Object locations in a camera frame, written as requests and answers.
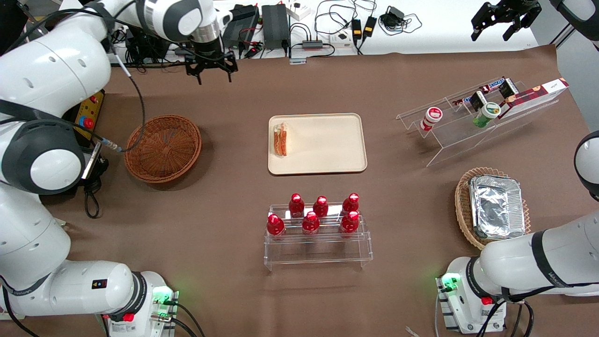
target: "round wicker basket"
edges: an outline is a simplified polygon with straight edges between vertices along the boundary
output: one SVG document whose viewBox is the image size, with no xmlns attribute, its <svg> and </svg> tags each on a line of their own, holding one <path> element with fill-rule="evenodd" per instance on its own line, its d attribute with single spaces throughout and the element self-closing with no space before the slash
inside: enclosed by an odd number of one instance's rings
<svg viewBox="0 0 599 337">
<path fill-rule="evenodd" d="M 129 136 L 130 148 L 139 137 L 141 126 Z M 198 159 L 202 138 L 198 127 L 177 115 L 154 117 L 146 122 L 146 130 L 137 147 L 125 152 L 127 170 L 147 183 L 163 183 L 177 179 Z"/>
<path fill-rule="evenodd" d="M 459 180 L 458 186 L 455 189 L 455 213 L 458 216 L 459 229 L 462 230 L 464 236 L 476 248 L 483 249 L 485 245 L 493 240 L 481 239 L 474 233 L 472 223 L 472 207 L 470 206 L 470 187 L 468 183 L 475 176 L 483 174 L 491 174 L 494 176 L 507 177 L 507 174 L 490 167 L 477 167 L 466 172 L 462 179 Z M 530 233 L 530 217 L 528 216 L 528 206 L 526 201 L 522 200 L 522 210 L 524 212 L 524 223 L 526 233 Z"/>
</svg>

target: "clear acrylic stand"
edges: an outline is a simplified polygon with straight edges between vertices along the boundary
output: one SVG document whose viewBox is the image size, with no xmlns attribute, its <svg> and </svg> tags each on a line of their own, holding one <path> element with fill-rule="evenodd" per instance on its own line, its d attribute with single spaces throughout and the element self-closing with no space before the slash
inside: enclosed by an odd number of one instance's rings
<svg viewBox="0 0 599 337">
<path fill-rule="evenodd" d="M 524 110 L 506 118 L 496 118 L 490 121 L 486 127 L 479 128 L 472 123 L 472 120 L 477 115 L 472 106 L 469 103 L 456 105 L 454 102 L 472 96 L 476 91 L 480 90 L 481 86 L 499 79 L 500 77 L 497 77 L 496 79 L 470 87 L 451 96 L 444 97 L 441 100 L 397 115 L 395 119 L 401 120 L 406 129 L 409 130 L 415 127 L 422 138 L 432 137 L 441 146 L 435 157 L 426 165 L 427 167 L 473 149 L 477 145 L 502 134 L 518 129 L 539 117 L 539 111 L 542 112 L 545 110 L 544 108 L 559 101 L 555 99 L 541 106 L 532 107 L 529 110 Z M 521 92 L 528 89 L 522 82 L 514 82 L 514 84 Z M 489 102 L 498 104 L 504 99 L 499 90 L 486 94 L 485 98 Z M 430 107 L 441 109 L 443 111 L 443 118 L 434 125 L 432 130 L 423 131 L 420 128 L 420 121 L 424 118 L 426 110 Z"/>
<path fill-rule="evenodd" d="M 329 203 L 328 215 L 320 218 L 319 233 L 313 235 L 302 234 L 303 219 L 291 218 L 288 205 L 271 205 L 268 214 L 274 213 L 283 219 L 286 233 L 274 237 L 265 231 L 264 265 L 268 270 L 273 271 L 275 264 L 360 262 L 364 267 L 370 262 L 373 249 L 364 217 L 360 214 L 358 231 L 339 233 L 341 205 Z M 311 210 L 306 207 L 304 213 Z"/>
</svg>

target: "foil tray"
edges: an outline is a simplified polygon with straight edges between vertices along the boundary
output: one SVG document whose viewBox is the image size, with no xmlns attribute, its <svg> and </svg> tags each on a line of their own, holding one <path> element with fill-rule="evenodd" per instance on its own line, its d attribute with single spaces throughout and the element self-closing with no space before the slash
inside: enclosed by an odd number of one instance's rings
<svg viewBox="0 0 599 337">
<path fill-rule="evenodd" d="M 481 239 L 503 240 L 526 233 L 520 183 L 511 178 L 481 175 L 470 179 L 474 233 Z"/>
</svg>

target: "tray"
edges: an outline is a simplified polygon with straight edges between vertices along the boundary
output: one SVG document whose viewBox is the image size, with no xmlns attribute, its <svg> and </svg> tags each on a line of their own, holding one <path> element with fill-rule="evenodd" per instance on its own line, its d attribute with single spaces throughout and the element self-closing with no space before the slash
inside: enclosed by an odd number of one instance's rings
<svg viewBox="0 0 599 337">
<path fill-rule="evenodd" d="M 273 127 L 287 123 L 286 157 L 274 153 Z M 366 169 L 362 119 L 355 113 L 273 116 L 268 121 L 272 174 L 361 172 Z"/>
</svg>

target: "power adapter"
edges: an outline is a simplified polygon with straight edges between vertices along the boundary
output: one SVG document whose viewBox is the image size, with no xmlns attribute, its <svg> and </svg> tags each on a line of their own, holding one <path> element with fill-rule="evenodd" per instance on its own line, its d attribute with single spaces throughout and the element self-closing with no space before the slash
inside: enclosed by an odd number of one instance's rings
<svg viewBox="0 0 599 337">
<path fill-rule="evenodd" d="M 362 22 L 360 21 L 360 19 L 352 20 L 352 37 L 354 44 L 356 43 L 356 41 L 362 39 Z"/>
<path fill-rule="evenodd" d="M 369 16 L 366 19 L 366 25 L 364 26 L 364 38 L 373 36 L 374 26 L 376 26 L 376 18 L 374 16 Z"/>
</svg>

